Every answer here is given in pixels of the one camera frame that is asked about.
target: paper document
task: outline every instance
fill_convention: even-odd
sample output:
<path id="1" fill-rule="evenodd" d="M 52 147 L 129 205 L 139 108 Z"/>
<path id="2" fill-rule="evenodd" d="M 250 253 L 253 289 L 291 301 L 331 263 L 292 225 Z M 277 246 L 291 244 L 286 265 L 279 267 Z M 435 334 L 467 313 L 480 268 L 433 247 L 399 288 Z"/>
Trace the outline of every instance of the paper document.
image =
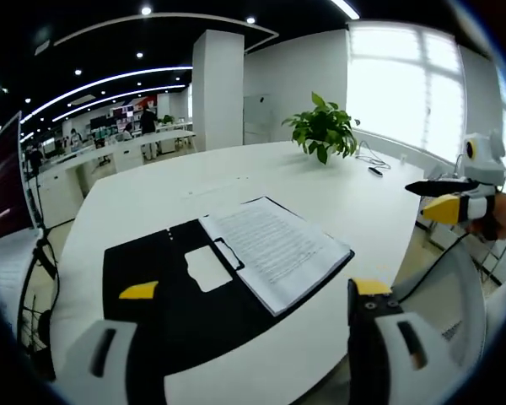
<path id="1" fill-rule="evenodd" d="M 238 275 L 273 315 L 306 295 L 351 253 L 265 197 L 200 221 L 212 240 L 223 238 L 244 263 Z"/>

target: cabinet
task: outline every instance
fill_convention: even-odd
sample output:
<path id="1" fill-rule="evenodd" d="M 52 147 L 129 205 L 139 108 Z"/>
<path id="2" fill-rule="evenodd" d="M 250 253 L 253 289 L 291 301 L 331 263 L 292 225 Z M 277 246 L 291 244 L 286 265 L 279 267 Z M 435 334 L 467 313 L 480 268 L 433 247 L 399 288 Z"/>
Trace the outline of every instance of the cabinet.
<path id="1" fill-rule="evenodd" d="M 144 164 L 143 152 L 139 146 L 120 148 L 112 154 L 116 173 L 133 169 Z"/>
<path id="2" fill-rule="evenodd" d="M 30 180 L 30 189 L 34 195 L 35 206 L 43 214 L 45 226 L 53 228 L 75 219 L 83 205 L 83 194 L 78 185 L 74 170 L 46 175 L 39 178 L 40 200 L 35 187 L 35 179 Z"/>

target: floor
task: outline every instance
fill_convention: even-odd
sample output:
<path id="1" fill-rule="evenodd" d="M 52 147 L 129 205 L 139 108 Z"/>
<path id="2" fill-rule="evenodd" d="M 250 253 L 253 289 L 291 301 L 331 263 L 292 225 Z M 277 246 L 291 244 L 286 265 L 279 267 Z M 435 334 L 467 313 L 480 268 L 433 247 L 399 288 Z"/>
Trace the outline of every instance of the floor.
<path id="1" fill-rule="evenodd" d="M 176 153 L 165 154 L 159 156 L 157 159 L 152 160 L 146 163 L 155 163 L 157 161 L 172 159 L 176 156 L 181 156 L 183 154 L 191 153 L 190 150 L 182 149 Z M 98 173 L 97 176 L 100 178 L 105 176 L 110 176 L 112 174 L 109 168 L 105 168 L 102 166 L 96 170 Z M 54 252 L 57 256 L 57 259 L 62 254 L 62 249 L 67 239 L 67 235 L 73 225 L 73 222 L 61 225 L 53 229 L 50 233 L 50 242 L 54 247 Z M 426 266 L 433 263 L 441 254 L 441 250 L 430 243 L 427 242 L 427 234 L 424 230 L 415 227 L 412 238 L 409 243 L 409 246 L 406 251 L 405 258 L 401 264 L 401 268 L 396 277 L 396 284 L 400 281 L 411 277 L 416 272 L 424 269 Z M 491 280 L 487 280 L 482 285 L 484 295 L 490 295 L 496 288 L 496 284 Z M 36 311 L 44 311 L 51 307 L 51 303 L 53 301 L 52 296 L 52 280 L 47 275 L 45 270 L 42 267 L 36 267 L 33 275 L 30 279 L 30 283 L 27 290 L 26 300 L 24 302 L 26 307 L 32 308 Z M 441 313 L 445 314 L 447 311 L 449 312 L 449 308 L 442 308 L 442 300 L 438 300 L 438 296 L 431 297 L 432 302 L 431 306 L 435 306 L 435 309 Z M 23 340 L 26 344 L 31 343 L 36 348 L 42 348 L 44 345 L 37 339 L 37 337 L 32 337 L 30 339 L 30 335 L 34 335 L 30 333 L 30 330 L 34 331 L 37 328 L 37 318 L 38 314 L 32 317 L 30 316 L 30 312 L 25 312 L 25 320 L 26 325 L 23 330 Z M 433 320 L 433 324 L 436 323 L 435 327 L 438 328 L 441 332 L 443 330 L 448 329 L 453 325 L 454 320 L 446 321 L 445 317 L 443 320 L 439 320 L 435 322 Z M 349 367 L 347 358 L 343 359 L 342 362 L 330 373 L 329 376 L 325 378 L 316 388 L 311 390 L 305 397 L 298 400 L 299 405 L 331 405 L 331 404 L 342 404 L 347 403 L 345 399 L 348 394 L 348 381 L 350 379 Z"/>

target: clipboard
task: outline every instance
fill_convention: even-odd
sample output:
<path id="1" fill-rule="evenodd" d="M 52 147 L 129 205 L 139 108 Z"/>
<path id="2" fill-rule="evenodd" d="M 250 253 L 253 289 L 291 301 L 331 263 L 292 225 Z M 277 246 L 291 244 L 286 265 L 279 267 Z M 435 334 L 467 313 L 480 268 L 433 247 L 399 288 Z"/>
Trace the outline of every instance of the clipboard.
<path id="1" fill-rule="evenodd" d="M 129 354 L 135 370 L 131 376 L 137 386 L 144 383 L 135 373 L 144 375 L 147 361 L 157 362 L 158 375 L 165 376 L 201 365 L 248 343 L 291 316 L 354 257 L 351 251 L 308 294 L 273 316 L 237 275 L 243 263 L 236 258 L 239 265 L 233 266 L 229 254 L 220 249 L 222 245 L 226 245 L 224 240 L 211 240 L 196 219 L 105 251 L 102 283 L 105 319 L 139 325 Z M 210 246 L 232 278 L 206 293 L 190 277 L 185 259 L 188 252 L 204 246 Z M 117 298 L 123 289 L 155 279 L 159 283 L 152 300 L 128 302 Z"/>

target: round white table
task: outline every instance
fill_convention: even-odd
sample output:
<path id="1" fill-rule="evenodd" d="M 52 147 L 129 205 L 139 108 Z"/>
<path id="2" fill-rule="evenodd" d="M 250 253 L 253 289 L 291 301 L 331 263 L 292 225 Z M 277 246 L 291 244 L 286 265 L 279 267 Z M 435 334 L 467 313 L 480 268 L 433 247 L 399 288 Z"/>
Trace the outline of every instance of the round white table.
<path id="1" fill-rule="evenodd" d="M 328 166 L 296 144 L 213 150 L 138 167 L 98 181 L 67 238 L 61 291 L 51 320 L 57 374 L 67 350 L 103 319 L 105 249 L 269 196 L 356 256 L 291 316 L 217 359 L 165 377 L 168 404 L 288 404 L 318 383 L 347 353 L 348 277 L 392 284 L 412 235 L 419 197 L 405 185 L 423 171 L 381 155 L 379 178 L 363 161 L 332 157 Z"/>

